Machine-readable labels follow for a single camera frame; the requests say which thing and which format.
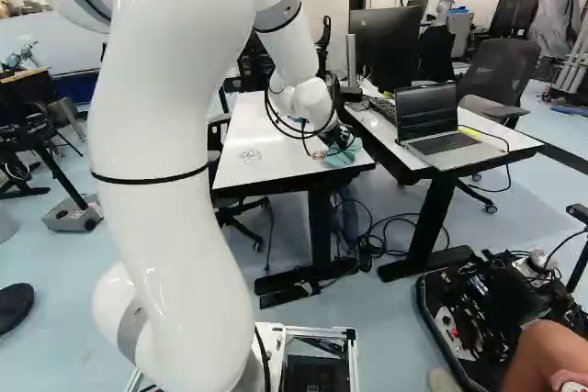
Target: mesh chair back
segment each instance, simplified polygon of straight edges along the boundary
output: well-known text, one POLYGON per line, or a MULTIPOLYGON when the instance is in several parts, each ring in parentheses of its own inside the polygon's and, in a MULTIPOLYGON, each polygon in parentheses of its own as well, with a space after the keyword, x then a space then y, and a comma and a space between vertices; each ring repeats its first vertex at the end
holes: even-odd
POLYGON ((458 101, 477 95, 505 106, 520 106, 541 49, 531 40, 485 40, 458 83, 458 101))

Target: desk surface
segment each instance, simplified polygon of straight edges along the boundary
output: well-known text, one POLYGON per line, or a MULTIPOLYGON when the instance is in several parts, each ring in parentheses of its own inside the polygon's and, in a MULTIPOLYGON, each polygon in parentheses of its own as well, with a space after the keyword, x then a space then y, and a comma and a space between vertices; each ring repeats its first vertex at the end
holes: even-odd
POLYGON ((39 68, 39 69, 29 69, 26 71, 21 71, 19 73, 15 73, 12 77, 6 77, 6 78, 1 79, 0 83, 6 84, 6 83, 16 82, 18 80, 22 80, 23 78, 30 77, 31 75, 36 75, 38 73, 45 73, 49 69, 51 69, 51 67, 47 66, 47 67, 39 68))
MULTIPOLYGON (((369 82, 364 83, 364 94, 370 96, 381 96, 378 89, 369 82)), ((430 167, 426 162, 421 161, 416 156, 412 155, 408 150, 399 146, 396 143, 398 132, 394 125, 390 124, 389 121, 380 115, 378 112, 369 110, 354 110, 351 106, 346 105, 345 109, 358 123, 366 128, 379 142, 381 142, 386 148, 391 151, 396 157, 398 157, 409 169, 416 171, 427 169, 430 167)), ((469 112, 466 109, 458 109, 459 124, 470 126, 475 129, 483 130, 484 132, 491 133, 497 137, 504 138, 510 144, 511 151, 522 151, 525 149, 534 149, 542 146, 540 141, 533 138, 527 137, 526 135, 517 132, 516 130, 509 129, 502 124, 495 123, 487 118, 481 117, 469 112)), ((505 144, 501 140, 497 140, 493 137, 480 134, 480 139, 488 144, 499 149, 504 149, 505 144)))
MULTIPOLYGON (((310 151, 326 147, 316 137, 307 141, 310 151)), ((362 150, 346 170, 373 168, 374 161, 362 150)), ((290 139, 274 128, 266 115, 264 93, 240 94, 232 111, 231 124, 220 157, 213 189, 275 181, 334 169, 310 158, 302 141, 290 139)))

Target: robot arm gray band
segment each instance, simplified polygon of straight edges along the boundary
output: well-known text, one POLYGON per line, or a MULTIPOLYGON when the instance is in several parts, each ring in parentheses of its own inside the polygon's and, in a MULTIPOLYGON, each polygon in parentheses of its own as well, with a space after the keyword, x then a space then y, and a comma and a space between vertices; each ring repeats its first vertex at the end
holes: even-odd
POLYGON ((147 313, 141 307, 139 299, 135 297, 127 306, 117 333, 119 351, 133 364, 135 363, 137 342, 146 323, 147 313))
POLYGON ((298 16, 301 9, 300 0, 280 0, 274 6, 257 12, 254 30, 263 34, 285 28, 298 16))

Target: white robotic arm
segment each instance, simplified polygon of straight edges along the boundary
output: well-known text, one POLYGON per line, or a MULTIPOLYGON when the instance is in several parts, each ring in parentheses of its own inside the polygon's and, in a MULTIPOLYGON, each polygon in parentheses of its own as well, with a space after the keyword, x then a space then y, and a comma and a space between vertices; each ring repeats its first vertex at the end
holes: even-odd
POLYGON ((98 328, 167 392, 258 390, 250 294, 209 198, 207 113, 254 26, 292 114, 336 126, 300 1, 48 1, 109 32, 88 140, 121 262, 96 287, 98 328))
POLYGON ((337 140, 337 114, 326 84, 316 76, 318 55, 302 2, 257 0, 254 30, 276 65, 268 88, 272 102, 283 115, 322 129, 326 142, 337 140))

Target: black strap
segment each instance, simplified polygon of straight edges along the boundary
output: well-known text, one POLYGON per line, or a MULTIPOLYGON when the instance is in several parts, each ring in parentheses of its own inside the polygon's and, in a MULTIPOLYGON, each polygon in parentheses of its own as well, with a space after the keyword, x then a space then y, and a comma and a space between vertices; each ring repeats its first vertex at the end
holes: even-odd
POLYGON ((98 181, 102 181, 103 183, 109 184, 117 184, 117 185, 154 185, 154 184, 166 184, 172 183, 173 181, 181 181, 182 179, 191 178, 192 176, 196 176, 197 174, 201 174, 205 170, 209 168, 209 165, 203 165, 202 167, 188 172, 187 174, 177 174, 175 176, 166 176, 165 178, 149 178, 149 179, 120 179, 120 178, 109 178, 107 176, 102 176, 100 174, 95 174, 92 172, 92 176, 95 177, 98 181))

